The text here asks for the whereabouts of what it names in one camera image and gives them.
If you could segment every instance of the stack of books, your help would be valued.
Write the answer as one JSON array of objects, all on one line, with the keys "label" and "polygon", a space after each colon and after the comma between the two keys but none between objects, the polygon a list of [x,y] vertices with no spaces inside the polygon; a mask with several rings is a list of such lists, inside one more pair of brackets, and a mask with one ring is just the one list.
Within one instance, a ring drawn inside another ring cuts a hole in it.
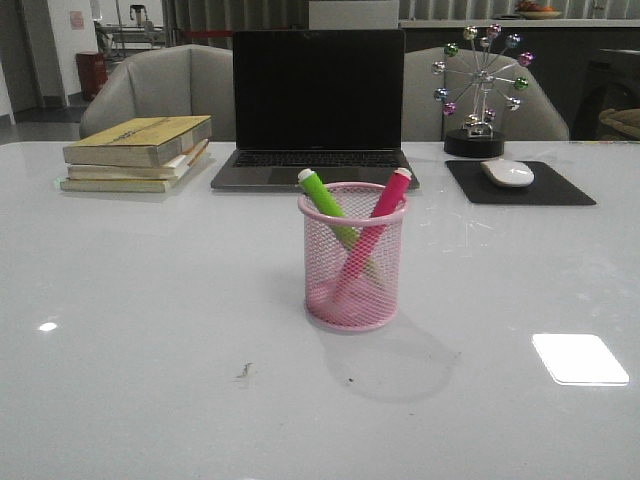
[{"label": "stack of books", "polygon": [[73,192],[166,192],[206,150],[209,115],[134,118],[64,147]]}]

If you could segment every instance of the shelf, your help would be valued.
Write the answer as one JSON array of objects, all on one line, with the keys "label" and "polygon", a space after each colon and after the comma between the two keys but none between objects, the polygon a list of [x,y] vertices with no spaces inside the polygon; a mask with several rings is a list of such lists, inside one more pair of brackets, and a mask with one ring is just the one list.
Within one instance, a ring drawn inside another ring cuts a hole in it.
[{"label": "shelf", "polygon": [[515,28],[638,28],[640,21],[634,20],[590,20],[559,18],[553,20],[400,20],[400,28],[464,28],[468,25],[488,27],[499,23],[503,27]]}]

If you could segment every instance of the laptop keyboard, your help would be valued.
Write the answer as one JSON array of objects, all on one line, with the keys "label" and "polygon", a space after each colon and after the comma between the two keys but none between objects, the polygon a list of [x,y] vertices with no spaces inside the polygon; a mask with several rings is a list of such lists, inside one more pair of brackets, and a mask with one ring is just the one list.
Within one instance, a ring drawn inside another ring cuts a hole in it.
[{"label": "laptop keyboard", "polygon": [[399,167],[393,151],[240,152],[234,167]]}]

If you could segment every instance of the floor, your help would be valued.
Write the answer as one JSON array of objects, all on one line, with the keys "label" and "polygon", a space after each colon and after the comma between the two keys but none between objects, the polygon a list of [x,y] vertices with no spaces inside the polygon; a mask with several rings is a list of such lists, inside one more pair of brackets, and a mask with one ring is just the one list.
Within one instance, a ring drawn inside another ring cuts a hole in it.
[{"label": "floor", "polygon": [[[142,50],[126,51],[127,56]],[[107,76],[119,65],[107,62]],[[80,139],[80,118],[89,102],[80,100],[69,107],[34,108],[14,113],[15,125],[0,126],[0,145],[25,141],[74,141]]]}]

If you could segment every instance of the pen holder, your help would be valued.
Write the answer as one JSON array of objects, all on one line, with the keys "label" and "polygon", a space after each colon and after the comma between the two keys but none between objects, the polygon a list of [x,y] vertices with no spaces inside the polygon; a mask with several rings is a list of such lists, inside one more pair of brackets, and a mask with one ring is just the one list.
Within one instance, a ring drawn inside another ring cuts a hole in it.
[{"label": "pen holder", "polygon": [[364,331],[386,324],[398,304],[402,219],[407,200],[381,217],[370,217],[382,185],[326,185],[344,217],[318,212],[306,195],[304,214],[305,305],[320,323]]}]

